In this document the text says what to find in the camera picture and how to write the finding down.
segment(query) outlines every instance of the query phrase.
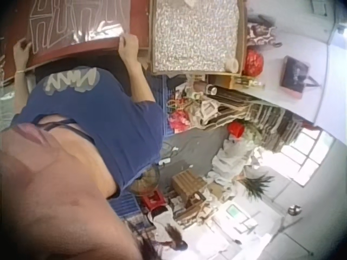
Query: red bucket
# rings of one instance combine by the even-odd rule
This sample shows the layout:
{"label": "red bucket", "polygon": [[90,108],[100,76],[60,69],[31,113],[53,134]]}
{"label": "red bucket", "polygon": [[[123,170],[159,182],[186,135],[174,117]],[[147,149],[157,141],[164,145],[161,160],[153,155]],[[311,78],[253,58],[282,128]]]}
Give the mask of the red bucket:
{"label": "red bucket", "polygon": [[228,125],[228,132],[236,138],[240,138],[245,131],[245,126],[239,122],[232,122]]}

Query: red stool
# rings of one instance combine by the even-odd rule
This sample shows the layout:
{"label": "red stool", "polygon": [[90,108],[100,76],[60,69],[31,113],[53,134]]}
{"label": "red stool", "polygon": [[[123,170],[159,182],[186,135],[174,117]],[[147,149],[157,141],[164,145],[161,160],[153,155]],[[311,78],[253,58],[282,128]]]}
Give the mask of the red stool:
{"label": "red stool", "polygon": [[154,190],[151,195],[143,196],[142,201],[150,212],[159,206],[166,206],[164,196],[158,189]]}

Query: gray floor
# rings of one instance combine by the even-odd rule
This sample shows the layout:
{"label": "gray floor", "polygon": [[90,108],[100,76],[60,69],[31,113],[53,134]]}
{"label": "gray floor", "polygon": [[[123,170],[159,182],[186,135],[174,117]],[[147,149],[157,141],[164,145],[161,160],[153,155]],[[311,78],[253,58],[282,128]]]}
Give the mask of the gray floor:
{"label": "gray floor", "polygon": [[179,148],[177,155],[171,157],[171,163],[160,169],[160,187],[164,189],[171,184],[171,177],[188,169],[199,176],[206,175],[211,170],[212,158],[222,147],[224,139],[228,137],[226,127],[203,131],[192,129],[185,133],[176,134],[165,140],[162,157],[170,153],[170,144]]}

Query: graphic print on t-shirt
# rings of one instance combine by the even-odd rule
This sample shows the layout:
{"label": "graphic print on t-shirt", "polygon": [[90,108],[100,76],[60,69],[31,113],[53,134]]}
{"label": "graphic print on t-shirt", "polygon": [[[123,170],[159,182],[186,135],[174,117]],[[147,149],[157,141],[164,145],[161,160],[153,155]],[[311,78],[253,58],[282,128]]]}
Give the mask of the graphic print on t-shirt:
{"label": "graphic print on t-shirt", "polygon": [[43,90],[47,95],[53,95],[55,91],[63,91],[72,87],[77,92],[92,90],[100,80],[97,68],[85,68],[63,71],[51,74],[43,84]]}

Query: spiky plant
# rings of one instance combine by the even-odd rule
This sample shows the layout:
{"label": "spiky plant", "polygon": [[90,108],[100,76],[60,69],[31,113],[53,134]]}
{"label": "spiky plant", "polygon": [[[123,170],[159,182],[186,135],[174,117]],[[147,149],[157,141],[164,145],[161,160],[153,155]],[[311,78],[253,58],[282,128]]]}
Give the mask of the spiky plant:
{"label": "spiky plant", "polygon": [[273,176],[267,176],[266,174],[254,179],[239,175],[236,181],[246,187],[247,195],[250,199],[258,200],[262,199],[262,195],[266,188],[269,187],[268,184],[272,182],[273,179]]}

